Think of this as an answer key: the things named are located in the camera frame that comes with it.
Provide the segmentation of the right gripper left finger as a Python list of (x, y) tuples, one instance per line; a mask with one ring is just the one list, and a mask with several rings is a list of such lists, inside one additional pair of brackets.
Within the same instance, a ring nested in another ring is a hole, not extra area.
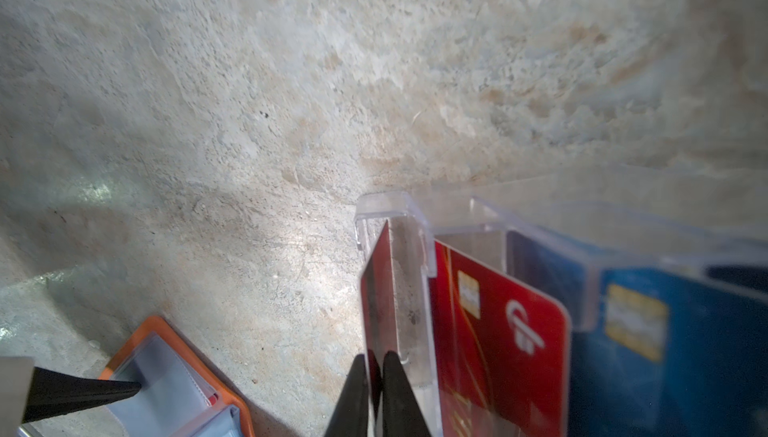
[(354, 357), (325, 437), (366, 437), (369, 419), (369, 383), (366, 357)]

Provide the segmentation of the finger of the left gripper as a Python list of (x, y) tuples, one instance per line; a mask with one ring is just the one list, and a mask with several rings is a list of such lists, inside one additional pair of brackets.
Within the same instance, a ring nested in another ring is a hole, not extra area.
[(136, 396), (141, 389), (139, 382), (80, 378), (35, 367), (22, 422), (110, 405)]

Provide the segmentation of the red vip card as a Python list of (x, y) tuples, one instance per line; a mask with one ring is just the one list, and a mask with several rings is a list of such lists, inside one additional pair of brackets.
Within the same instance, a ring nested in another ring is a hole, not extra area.
[(564, 436), (571, 320), (563, 305), (436, 243), (429, 284), (443, 433)]
[(374, 419), (383, 392), (384, 357), (397, 351), (397, 324), (389, 223), (385, 222), (360, 277), (367, 368)]

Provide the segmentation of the clear acrylic card display stand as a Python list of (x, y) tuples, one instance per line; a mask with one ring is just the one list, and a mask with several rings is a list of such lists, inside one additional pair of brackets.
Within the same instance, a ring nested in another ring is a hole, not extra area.
[(763, 436), (767, 246), (615, 206), (363, 196), (378, 436)]

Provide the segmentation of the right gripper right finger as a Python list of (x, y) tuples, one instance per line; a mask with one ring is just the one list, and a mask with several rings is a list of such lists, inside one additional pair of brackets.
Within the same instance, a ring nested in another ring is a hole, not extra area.
[(388, 351), (384, 356), (381, 404), (384, 437), (431, 436), (399, 356), (394, 351)]

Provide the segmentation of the orange leather card holder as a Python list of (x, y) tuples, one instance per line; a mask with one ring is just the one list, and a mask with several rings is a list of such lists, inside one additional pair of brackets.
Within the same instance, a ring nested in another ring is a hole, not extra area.
[(127, 436), (253, 436), (248, 406), (160, 316), (147, 318), (100, 378), (136, 382), (133, 397), (109, 404)]

